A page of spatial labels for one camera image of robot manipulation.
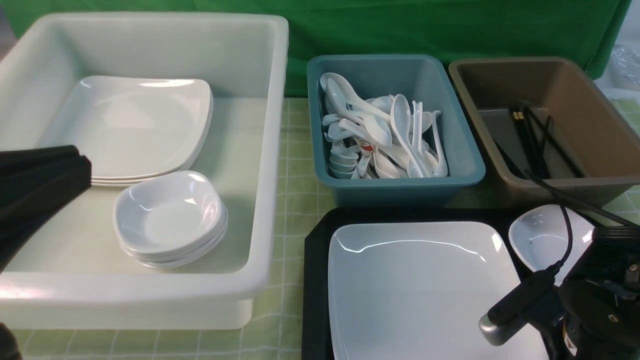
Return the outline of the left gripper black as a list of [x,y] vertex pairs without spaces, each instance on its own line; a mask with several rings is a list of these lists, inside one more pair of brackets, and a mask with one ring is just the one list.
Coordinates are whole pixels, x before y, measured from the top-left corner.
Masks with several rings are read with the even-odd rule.
[[74,145],[1,151],[0,269],[91,186],[92,163]]

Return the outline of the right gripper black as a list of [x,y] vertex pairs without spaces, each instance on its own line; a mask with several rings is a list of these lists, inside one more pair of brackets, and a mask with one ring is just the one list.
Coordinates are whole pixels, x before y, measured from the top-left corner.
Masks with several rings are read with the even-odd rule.
[[639,228],[594,227],[557,290],[551,360],[639,358]]

